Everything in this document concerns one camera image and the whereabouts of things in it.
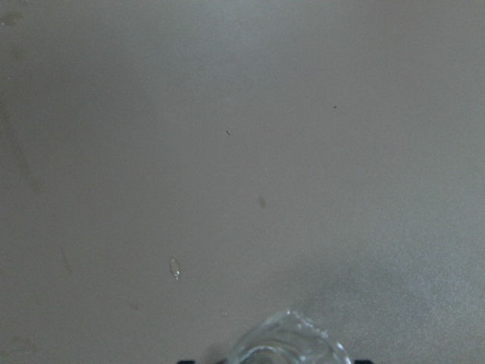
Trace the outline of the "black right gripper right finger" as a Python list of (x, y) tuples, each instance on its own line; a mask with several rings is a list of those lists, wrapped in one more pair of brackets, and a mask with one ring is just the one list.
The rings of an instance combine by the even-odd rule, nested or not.
[(352, 364), (370, 364), (369, 359), (356, 359), (353, 360)]

